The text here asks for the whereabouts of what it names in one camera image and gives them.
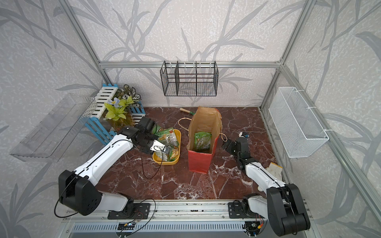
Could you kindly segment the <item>large green condiment packet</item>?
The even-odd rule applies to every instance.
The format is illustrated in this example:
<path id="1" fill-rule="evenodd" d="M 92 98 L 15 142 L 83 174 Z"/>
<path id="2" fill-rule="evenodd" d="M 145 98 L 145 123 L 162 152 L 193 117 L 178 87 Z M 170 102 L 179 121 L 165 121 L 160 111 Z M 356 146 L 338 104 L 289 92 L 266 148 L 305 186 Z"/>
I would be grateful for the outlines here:
<path id="1" fill-rule="evenodd" d="M 194 134 L 193 150 L 200 153 L 208 153 L 211 145 L 211 133 L 199 131 Z"/>

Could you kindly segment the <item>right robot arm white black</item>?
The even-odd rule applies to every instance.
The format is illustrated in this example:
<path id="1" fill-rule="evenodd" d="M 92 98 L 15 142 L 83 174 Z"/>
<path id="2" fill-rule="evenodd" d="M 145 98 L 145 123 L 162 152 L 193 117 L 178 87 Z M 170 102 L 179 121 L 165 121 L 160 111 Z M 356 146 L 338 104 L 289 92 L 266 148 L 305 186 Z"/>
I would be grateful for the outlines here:
<path id="1" fill-rule="evenodd" d="M 266 194 L 266 198 L 250 195 L 243 199 L 242 207 L 248 217 L 258 214 L 266 218 L 279 237 L 310 229 L 311 222 L 299 188 L 277 179 L 253 158 L 248 138 L 227 139 L 222 148 L 235 157 L 239 169 Z"/>

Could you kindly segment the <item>red paper bag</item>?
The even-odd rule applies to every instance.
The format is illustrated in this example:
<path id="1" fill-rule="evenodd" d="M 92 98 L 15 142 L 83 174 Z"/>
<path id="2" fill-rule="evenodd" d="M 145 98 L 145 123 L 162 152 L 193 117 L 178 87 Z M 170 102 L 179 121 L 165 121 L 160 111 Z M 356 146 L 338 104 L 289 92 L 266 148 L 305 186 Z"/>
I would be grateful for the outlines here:
<path id="1" fill-rule="evenodd" d="M 189 170 L 191 172 L 207 174 L 211 161 L 217 149 L 218 139 L 227 141 L 222 133 L 222 117 L 215 108 L 198 107 L 186 128 L 189 142 L 187 144 Z"/>

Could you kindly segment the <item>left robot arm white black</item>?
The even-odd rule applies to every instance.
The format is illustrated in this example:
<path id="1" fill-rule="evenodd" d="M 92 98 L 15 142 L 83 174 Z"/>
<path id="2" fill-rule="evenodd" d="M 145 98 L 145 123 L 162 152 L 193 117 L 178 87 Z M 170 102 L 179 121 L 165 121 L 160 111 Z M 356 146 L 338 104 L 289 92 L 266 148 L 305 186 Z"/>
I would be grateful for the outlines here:
<path id="1" fill-rule="evenodd" d="M 153 134 L 156 123 L 143 117 L 134 127 L 126 126 L 96 155 L 74 171 L 65 170 L 59 175 L 58 203 L 87 216 L 94 211 L 134 213 L 134 200 L 126 195 L 101 192 L 96 188 L 103 175 L 134 147 L 146 154 L 163 148 Z"/>

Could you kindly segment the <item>green orange condiment packet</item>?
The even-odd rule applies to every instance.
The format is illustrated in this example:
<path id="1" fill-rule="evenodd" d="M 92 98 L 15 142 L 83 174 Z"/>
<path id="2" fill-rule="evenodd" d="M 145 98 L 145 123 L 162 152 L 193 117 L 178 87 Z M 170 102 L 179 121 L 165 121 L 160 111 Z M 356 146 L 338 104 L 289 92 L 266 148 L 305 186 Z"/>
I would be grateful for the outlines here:
<path id="1" fill-rule="evenodd" d="M 164 162 L 172 162 L 175 161 L 179 156 L 179 148 L 172 145 L 166 145 L 167 153 L 163 154 L 161 152 L 155 152 L 156 156 L 162 159 Z"/>

